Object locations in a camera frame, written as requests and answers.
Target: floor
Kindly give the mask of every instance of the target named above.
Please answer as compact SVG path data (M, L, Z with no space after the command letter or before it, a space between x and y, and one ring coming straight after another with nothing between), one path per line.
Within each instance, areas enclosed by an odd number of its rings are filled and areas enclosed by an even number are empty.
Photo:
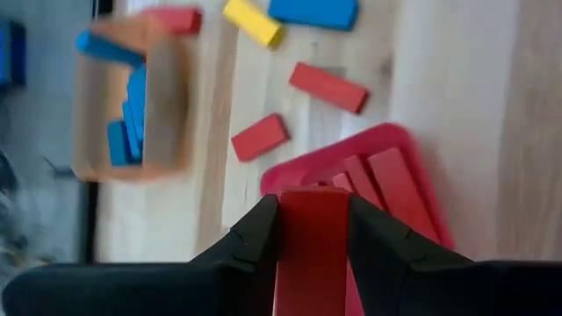
M222 4L203 4L203 31L190 41L190 165L153 183L104 185L100 260L189 260L255 204L268 167L385 120L420 142L458 252L562 260L560 1L365 1L354 32L291 27L274 54L225 23ZM365 114L288 87L298 60L368 86ZM229 137L271 111L292 142L240 164Z
M72 177L54 178L53 167L67 169L71 163L74 41L91 20L91 8L91 0L0 2L0 16L23 23L27 31L27 85L0 104L0 148L22 184L18 216L23 215L30 248L23 267L39 259L75 262L82 255L83 186Z

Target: wooden surface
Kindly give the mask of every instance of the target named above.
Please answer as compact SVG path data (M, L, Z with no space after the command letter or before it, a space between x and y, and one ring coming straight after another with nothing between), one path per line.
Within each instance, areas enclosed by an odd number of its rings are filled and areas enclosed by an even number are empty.
M420 141L459 252L562 258L560 1L363 0L354 32L289 26L274 52L226 22L222 6L205 1L190 43L190 167L104 184L100 261L189 260L256 203L268 167L385 120ZM363 114L290 87L296 61L369 87ZM292 141L239 163L229 138L273 111Z

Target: red tray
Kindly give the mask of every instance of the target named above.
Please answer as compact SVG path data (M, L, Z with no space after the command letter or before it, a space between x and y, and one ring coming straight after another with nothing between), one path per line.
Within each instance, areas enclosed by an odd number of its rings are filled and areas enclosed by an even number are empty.
M345 172L341 164L343 159L353 154L366 159L373 154L384 152L393 147L399 148L404 156L441 245L453 249L452 238L447 226L443 224L441 219L441 210L436 201L436 194L422 167L422 159L417 150L416 142L402 126L383 123L334 145L278 164L263 174L261 193L262 195L278 194L286 186L331 183L334 176Z

